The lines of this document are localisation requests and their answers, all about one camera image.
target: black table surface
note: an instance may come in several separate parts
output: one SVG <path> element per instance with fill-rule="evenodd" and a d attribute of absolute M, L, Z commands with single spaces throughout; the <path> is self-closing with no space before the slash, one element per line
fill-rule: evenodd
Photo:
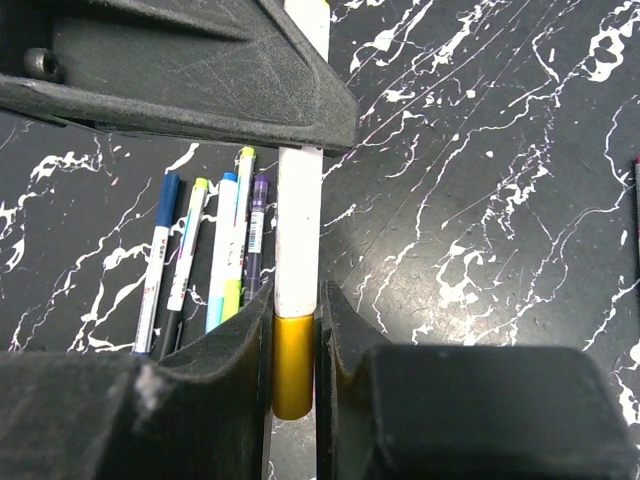
<path fill-rule="evenodd" d="M 639 30 L 638 1 L 334 5 L 330 63 L 361 136 L 326 159 L 320 259 L 321 278 L 395 342 L 586 351 L 636 443 Z M 2 348 L 129 351 L 165 170 L 218 180 L 238 149 L 0 116 Z M 258 155 L 275 185 L 277 152 Z M 185 342 L 203 331 L 214 196 Z M 312 415 L 273 438 L 272 479 L 314 477 Z"/>

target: marker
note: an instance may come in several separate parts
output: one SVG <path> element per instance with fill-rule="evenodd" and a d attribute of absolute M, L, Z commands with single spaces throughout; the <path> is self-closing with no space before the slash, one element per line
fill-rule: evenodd
<path fill-rule="evenodd" d="M 284 9 L 327 60 L 329 5 L 323 0 L 285 0 Z M 313 398 L 313 314 L 318 302 L 322 157 L 319 148 L 280 149 L 273 412 L 283 420 L 309 413 Z"/>
<path fill-rule="evenodd" d="M 251 221 L 249 222 L 249 244 L 247 246 L 247 271 L 244 277 L 244 304 L 246 305 L 260 290 L 262 270 L 262 234 L 264 212 L 267 208 L 269 180 L 266 175 L 256 175 L 253 182 Z"/>
<path fill-rule="evenodd" d="M 227 262 L 231 246 L 231 234 L 236 219 L 236 201 L 238 199 L 238 177 L 235 173 L 225 172 L 218 188 L 218 214 L 216 216 L 216 237 L 213 243 L 211 259 L 211 277 L 209 280 L 209 300 L 207 302 L 206 332 L 216 328 L 222 322 L 224 304 L 224 286 L 227 279 Z"/>
<path fill-rule="evenodd" d="M 160 358 L 171 355 L 178 347 L 180 334 L 182 332 L 182 322 L 180 318 L 182 306 L 184 304 L 184 296 L 187 292 L 193 254 L 196 249 L 198 230 L 200 229 L 200 220 L 202 219 L 202 212 L 208 192 L 209 180 L 206 178 L 197 178 L 193 190 L 191 190 L 189 213 L 187 214 L 184 234 L 182 235 L 182 243 L 180 244 L 180 252 L 178 253 L 178 261 L 176 262 L 176 271 L 173 275 L 173 283 L 171 284 L 171 293 L 169 294 L 169 301 L 167 302 L 168 313 L 162 332 Z"/>
<path fill-rule="evenodd" d="M 162 282 L 164 258 L 167 253 L 167 240 L 169 239 L 169 230 L 171 229 L 173 209 L 175 208 L 179 186 L 180 177 L 178 175 L 169 173 L 164 176 L 158 212 L 156 213 L 156 228 L 153 231 L 151 254 L 149 255 L 149 263 L 144 280 L 138 330 L 136 331 L 136 341 L 133 344 L 132 353 L 147 355 L 151 349 L 153 324 L 156 319 L 158 294 L 160 293 L 160 283 Z"/>
<path fill-rule="evenodd" d="M 236 219 L 232 232 L 229 261 L 227 262 L 227 281 L 224 286 L 224 304 L 222 321 L 226 322 L 240 309 L 240 292 L 242 291 L 242 266 L 244 264 L 244 243 L 247 238 L 247 206 L 251 190 L 251 175 L 256 151 L 244 147 L 238 166 L 238 202 Z"/>

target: purple pen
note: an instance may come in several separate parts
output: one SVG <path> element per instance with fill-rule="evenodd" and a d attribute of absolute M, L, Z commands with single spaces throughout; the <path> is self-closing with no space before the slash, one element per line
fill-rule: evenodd
<path fill-rule="evenodd" d="M 247 269 L 244 276 L 244 305 L 260 290 L 262 271 L 262 234 L 264 213 L 267 208 L 269 180 L 266 175 L 256 175 L 253 182 L 251 201 L 251 223 L 249 224 L 249 245 L 247 248 Z"/>

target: navy blue pen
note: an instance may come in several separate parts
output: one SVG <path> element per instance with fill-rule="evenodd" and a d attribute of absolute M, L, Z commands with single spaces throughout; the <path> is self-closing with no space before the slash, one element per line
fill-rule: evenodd
<path fill-rule="evenodd" d="M 133 345 L 133 353 L 146 355 L 151 348 L 153 337 L 153 325 L 158 307 L 158 294 L 160 293 L 160 282 L 162 281 L 162 270 L 164 269 L 164 258 L 167 253 L 167 240 L 173 220 L 173 209 L 176 204 L 180 177 L 173 173 L 164 176 L 162 182 L 162 192 L 160 203 L 156 215 L 156 228 L 153 232 L 153 242 L 151 244 L 151 254 L 147 266 L 146 278 L 144 281 L 144 293 L 142 294 L 142 306 L 140 307 L 140 317 L 138 318 L 138 331 L 136 341 Z"/>

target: light blue pen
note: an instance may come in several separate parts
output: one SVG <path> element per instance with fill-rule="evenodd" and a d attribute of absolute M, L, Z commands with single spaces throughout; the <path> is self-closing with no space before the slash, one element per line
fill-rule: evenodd
<path fill-rule="evenodd" d="M 222 322 L 224 288 L 227 280 L 227 265 L 234 229 L 236 202 L 238 198 L 238 177 L 225 172 L 218 189 L 218 214 L 216 236 L 213 243 L 209 299 L 207 301 L 206 332 L 210 332 Z"/>

